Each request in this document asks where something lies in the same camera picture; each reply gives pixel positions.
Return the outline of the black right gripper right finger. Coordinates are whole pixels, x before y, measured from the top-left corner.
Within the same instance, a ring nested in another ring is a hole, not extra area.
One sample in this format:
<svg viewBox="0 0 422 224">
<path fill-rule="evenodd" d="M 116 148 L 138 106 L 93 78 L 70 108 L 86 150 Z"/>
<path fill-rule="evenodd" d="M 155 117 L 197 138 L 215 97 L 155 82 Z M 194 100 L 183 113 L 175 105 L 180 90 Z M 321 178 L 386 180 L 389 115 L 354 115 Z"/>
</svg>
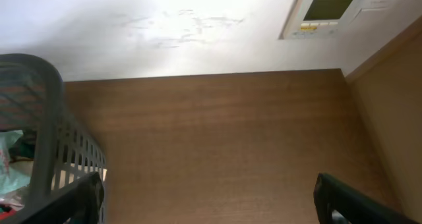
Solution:
<svg viewBox="0 0 422 224">
<path fill-rule="evenodd" d="M 318 174 L 313 198 L 318 221 L 322 224 L 417 224 L 328 173 Z"/>
</svg>

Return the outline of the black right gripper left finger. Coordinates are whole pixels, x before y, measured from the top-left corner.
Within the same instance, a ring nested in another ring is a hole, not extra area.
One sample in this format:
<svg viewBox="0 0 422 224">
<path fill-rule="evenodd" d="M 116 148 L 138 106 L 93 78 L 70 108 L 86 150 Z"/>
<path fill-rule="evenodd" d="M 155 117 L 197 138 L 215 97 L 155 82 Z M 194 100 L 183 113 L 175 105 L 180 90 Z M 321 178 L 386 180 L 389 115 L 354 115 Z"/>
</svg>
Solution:
<svg viewBox="0 0 422 224">
<path fill-rule="evenodd" d="M 66 187 L 56 196 L 34 207 L 2 220 L 11 224 L 90 223 L 105 222 L 105 190 L 97 172 L 89 173 Z"/>
</svg>

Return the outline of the light teal tissue pack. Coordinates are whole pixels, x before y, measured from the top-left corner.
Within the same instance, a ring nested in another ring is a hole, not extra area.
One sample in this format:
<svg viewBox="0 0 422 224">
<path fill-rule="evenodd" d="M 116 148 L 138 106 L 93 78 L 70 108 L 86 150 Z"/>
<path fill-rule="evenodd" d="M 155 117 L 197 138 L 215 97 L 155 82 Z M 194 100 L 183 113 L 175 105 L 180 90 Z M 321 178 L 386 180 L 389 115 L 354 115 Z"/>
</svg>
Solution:
<svg viewBox="0 0 422 224">
<path fill-rule="evenodd" d="M 30 183 L 30 175 L 26 175 L 12 167 L 9 149 L 21 138 L 23 131 L 12 130 L 1 132 L 1 195 L 14 192 Z"/>
</svg>

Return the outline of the green Nescafe coffee bag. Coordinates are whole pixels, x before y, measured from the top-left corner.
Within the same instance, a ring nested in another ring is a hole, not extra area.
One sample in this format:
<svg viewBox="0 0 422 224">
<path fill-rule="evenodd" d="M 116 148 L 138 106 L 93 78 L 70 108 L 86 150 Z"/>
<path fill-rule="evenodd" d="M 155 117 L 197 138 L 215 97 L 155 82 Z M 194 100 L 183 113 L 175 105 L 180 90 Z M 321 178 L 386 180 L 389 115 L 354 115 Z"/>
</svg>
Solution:
<svg viewBox="0 0 422 224">
<path fill-rule="evenodd" d="M 9 155 L 13 160 L 18 158 L 34 159 L 36 134 L 23 134 L 10 148 Z"/>
</svg>

